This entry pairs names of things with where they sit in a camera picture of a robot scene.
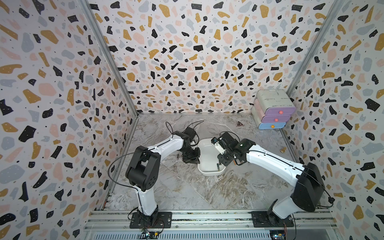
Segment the white plastic storage box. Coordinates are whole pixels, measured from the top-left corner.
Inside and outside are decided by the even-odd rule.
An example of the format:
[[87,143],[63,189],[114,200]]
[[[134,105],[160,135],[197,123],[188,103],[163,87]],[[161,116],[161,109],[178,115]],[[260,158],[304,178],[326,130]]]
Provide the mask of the white plastic storage box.
[[211,139],[203,139],[198,143],[201,154],[198,170],[204,176],[218,176],[224,173],[226,167],[221,165],[218,160],[219,151],[212,145]]

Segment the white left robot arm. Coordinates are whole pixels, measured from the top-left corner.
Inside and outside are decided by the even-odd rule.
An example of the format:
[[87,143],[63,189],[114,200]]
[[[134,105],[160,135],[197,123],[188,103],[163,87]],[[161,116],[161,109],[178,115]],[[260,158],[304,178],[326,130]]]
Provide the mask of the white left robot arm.
[[138,192],[137,216],[143,228],[154,227],[159,219],[159,207],[155,201],[153,187],[159,176],[161,161],[174,152],[180,152],[184,163],[199,164],[201,152],[195,137],[196,131],[187,128],[183,132],[172,133],[154,146],[139,146],[133,153],[126,170],[126,178]]

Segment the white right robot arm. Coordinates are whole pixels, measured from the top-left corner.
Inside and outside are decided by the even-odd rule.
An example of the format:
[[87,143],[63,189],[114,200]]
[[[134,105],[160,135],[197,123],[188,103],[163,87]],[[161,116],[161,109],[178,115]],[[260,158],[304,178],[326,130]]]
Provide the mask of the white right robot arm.
[[289,221],[294,213],[305,211],[313,213],[319,206],[326,188],[320,175],[319,168],[308,163],[303,165],[275,155],[255,142],[233,138],[212,138],[211,143],[219,151],[220,164],[228,166],[235,162],[241,166],[245,163],[257,165],[279,176],[293,187],[290,195],[276,199],[270,208],[264,212],[254,212],[254,223],[263,226],[291,227]]

